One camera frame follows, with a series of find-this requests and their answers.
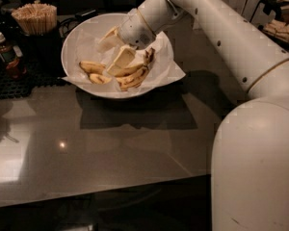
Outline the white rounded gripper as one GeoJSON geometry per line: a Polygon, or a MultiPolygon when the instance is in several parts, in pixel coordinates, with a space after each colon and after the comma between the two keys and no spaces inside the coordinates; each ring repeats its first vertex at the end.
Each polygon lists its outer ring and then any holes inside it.
{"type": "Polygon", "coordinates": [[[97,51],[104,53],[121,46],[118,54],[107,68],[110,75],[116,76],[135,59],[136,55],[136,50],[124,43],[138,49],[146,49],[155,39],[155,34],[148,27],[139,10],[133,9],[123,17],[119,26],[113,27],[104,35],[97,44],[97,51]]]}

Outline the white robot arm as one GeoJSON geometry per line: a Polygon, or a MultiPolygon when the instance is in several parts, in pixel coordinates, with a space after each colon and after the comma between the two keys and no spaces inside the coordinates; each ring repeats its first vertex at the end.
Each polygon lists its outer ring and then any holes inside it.
{"type": "Polygon", "coordinates": [[[145,48],[189,13],[247,100],[216,133],[212,231],[289,231],[289,53],[222,0],[145,0],[100,42],[145,48]]]}

